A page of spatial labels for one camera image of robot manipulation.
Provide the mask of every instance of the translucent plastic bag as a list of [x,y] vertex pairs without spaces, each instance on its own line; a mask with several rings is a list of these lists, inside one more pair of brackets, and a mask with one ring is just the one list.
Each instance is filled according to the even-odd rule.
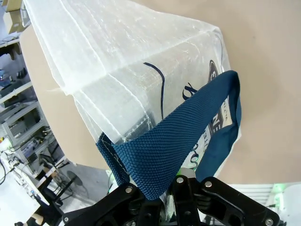
[[[127,0],[24,1],[54,79],[95,141],[102,131],[116,144],[138,137],[230,69],[220,29],[202,21]],[[221,109],[196,149],[231,124],[227,100]]]

